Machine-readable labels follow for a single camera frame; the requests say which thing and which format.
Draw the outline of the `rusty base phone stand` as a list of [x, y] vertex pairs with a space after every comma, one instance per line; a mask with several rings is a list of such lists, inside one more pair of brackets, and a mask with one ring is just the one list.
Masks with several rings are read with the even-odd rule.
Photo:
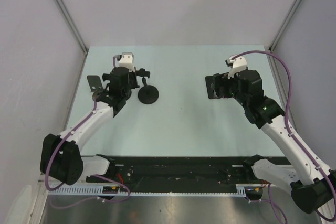
[[104, 90], [101, 78], [98, 75], [87, 75], [87, 81], [92, 99], [95, 101]]

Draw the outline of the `black stand holding white phone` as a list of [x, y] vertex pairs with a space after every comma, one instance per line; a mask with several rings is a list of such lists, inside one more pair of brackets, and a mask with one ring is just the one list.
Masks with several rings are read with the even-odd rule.
[[147, 83], [147, 79], [150, 78], [150, 72], [146, 71], [144, 68], [140, 68], [136, 71], [136, 75], [141, 77], [143, 87], [138, 91], [138, 99], [141, 103], [149, 105], [155, 103], [159, 98], [158, 89]]

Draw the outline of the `black stand holding purple phone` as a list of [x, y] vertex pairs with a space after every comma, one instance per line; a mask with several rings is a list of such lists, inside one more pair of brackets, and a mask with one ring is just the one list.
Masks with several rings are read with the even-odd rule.
[[102, 81], [106, 83], [106, 87], [105, 87], [106, 90], [108, 90], [110, 86], [110, 77], [111, 77], [111, 73], [104, 73], [102, 75]]

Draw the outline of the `black phone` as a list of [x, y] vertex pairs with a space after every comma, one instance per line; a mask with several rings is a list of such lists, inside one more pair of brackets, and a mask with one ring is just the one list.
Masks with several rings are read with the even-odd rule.
[[206, 90], [207, 90], [207, 96], [210, 100], [211, 99], [211, 85], [212, 85], [212, 76], [206, 76], [205, 77], [205, 83], [206, 83]]

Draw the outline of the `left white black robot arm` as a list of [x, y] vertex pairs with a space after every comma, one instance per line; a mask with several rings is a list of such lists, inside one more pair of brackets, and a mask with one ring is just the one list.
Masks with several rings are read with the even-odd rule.
[[110, 165], [107, 157], [82, 157], [81, 150], [95, 132], [126, 105], [132, 90], [139, 87], [137, 77], [140, 73], [145, 73], [145, 70], [116, 67], [110, 73], [103, 74], [107, 85], [93, 93], [92, 109], [75, 126], [44, 138], [40, 171], [45, 175], [48, 190], [54, 190], [49, 185], [49, 178], [60, 181], [62, 185], [73, 185], [79, 179], [93, 175], [98, 175], [105, 182], [115, 178], [116, 169]]

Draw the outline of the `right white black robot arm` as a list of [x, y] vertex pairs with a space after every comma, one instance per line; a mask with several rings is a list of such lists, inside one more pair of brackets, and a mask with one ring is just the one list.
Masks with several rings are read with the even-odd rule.
[[205, 78], [209, 99], [235, 99], [244, 109], [245, 117], [256, 125], [281, 149], [293, 166], [291, 172], [272, 164], [260, 155], [245, 162], [243, 179], [254, 183], [266, 180], [289, 193], [295, 204], [311, 214], [328, 203], [335, 189], [335, 171], [323, 162], [285, 123], [285, 112], [272, 98], [264, 95], [262, 79], [256, 70], [243, 70], [232, 78], [227, 73]]

